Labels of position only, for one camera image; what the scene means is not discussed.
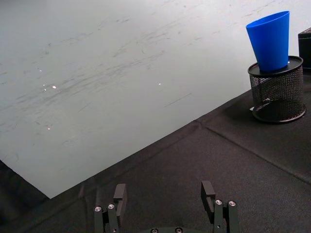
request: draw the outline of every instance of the blue plastic cup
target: blue plastic cup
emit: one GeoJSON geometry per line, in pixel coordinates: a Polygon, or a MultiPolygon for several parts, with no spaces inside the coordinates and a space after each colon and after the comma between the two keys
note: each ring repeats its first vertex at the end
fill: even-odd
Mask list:
{"type": "Polygon", "coordinates": [[[246,26],[259,69],[270,72],[288,63],[290,12],[283,11],[246,26]]]}

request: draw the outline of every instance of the mesh pencil holder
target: mesh pencil holder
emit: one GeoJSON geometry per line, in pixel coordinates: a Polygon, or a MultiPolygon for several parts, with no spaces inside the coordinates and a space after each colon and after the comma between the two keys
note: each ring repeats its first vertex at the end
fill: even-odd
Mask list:
{"type": "Polygon", "coordinates": [[[283,123],[306,112],[303,104],[302,58],[289,56],[288,65],[274,72],[261,72],[258,64],[249,67],[256,119],[283,123]]]}

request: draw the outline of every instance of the container rim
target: container rim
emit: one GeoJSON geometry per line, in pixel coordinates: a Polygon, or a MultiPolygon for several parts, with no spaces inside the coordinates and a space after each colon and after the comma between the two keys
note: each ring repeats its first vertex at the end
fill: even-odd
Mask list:
{"type": "Polygon", "coordinates": [[[288,61],[289,61],[289,63],[287,64],[287,66],[285,66],[281,69],[278,69],[278,70],[270,71],[270,72],[261,71],[259,69],[258,63],[252,64],[248,68],[247,71],[250,75],[252,75],[253,77],[256,77],[256,78],[272,78],[272,77],[279,77],[281,75],[285,75],[287,73],[290,73],[291,71],[294,71],[294,70],[300,68],[302,66],[302,63],[303,63],[303,59],[301,57],[297,57],[297,56],[288,56],[288,61]]]}
{"type": "Polygon", "coordinates": [[[258,26],[261,26],[263,24],[266,24],[266,23],[270,23],[270,22],[275,21],[281,17],[289,15],[289,13],[290,13],[289,11],[282,11],[282,12],[278,12],[278,13],[275,13],[275,14],[272,14],[269,16],[265,16],[263,18],[260,18],[254,22],[247,24],[246,28],[254,28],[254,27],[258,27],[258,26]]]}

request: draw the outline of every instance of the black fabric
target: black fabric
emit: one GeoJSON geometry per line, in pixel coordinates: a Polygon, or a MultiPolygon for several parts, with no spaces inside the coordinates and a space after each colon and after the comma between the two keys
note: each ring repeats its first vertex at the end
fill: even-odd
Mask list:
{"type": "MultiPolygon", "coordinates": [[[[311,109],[311,76],[305,77],[304,102],[311,109]]],[[[288,124],[266,124],[254,119],[251,92],[213,117],[198,119],[202,125],[269,163],[311,183],[311,117],[288,124]]]]}
{"type": "Polygon", "coordinates": [[[0,232],[91,233],[93,208],[110,203],[115,186],[126,183],[124,232],[178,225],[208,233],[212,225],[200,200],[200,182],[210,180],[218,198],[238,203],[242,233],[309,233],[306,147],[311,116],[266,125],[253,120],[251,105],[249,93],[231,100],[0,227],[0,232]],[[272,142],[265,146],[268,139],[272,142]],[[289,151],[296,153],[290,156],[289,151]]]}
{"type": "Polygon", "coordinates": [[[49,200],[0,161],[0,225],[49,200]]]}

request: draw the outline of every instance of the bolt head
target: bolt head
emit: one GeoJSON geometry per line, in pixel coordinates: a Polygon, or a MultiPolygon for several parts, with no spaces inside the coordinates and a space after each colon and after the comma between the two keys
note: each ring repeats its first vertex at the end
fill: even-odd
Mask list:
{"type": "Polygon", "coordinates": [[[100,206],[95,207],[94,211],[95,212],[100,212],[102,210],[102,208],[100,206]]]}
{"type": "Polygon", "coordinates": [[[236,203],[235,203],[234,201],[229,201],[229,205],[231,205],[231,206],[235,206],[235,205],[236,205],[236,203]]]}
{"type": "Polygon", "coordinates": [[[175,232],[176,232],[176,233],[182,233],[182,232],[183,232],[183,229],[181,229],[181,228],[178,227],[178,228],[175,229],[175,232]]]}
{"type": "Polygon", "coordinates": [[[222,201],[221,201],[221,200],[215,200],[215,203],[216,203],[217,205],[221,205],[221,204],[222,204],[222,201]]]}

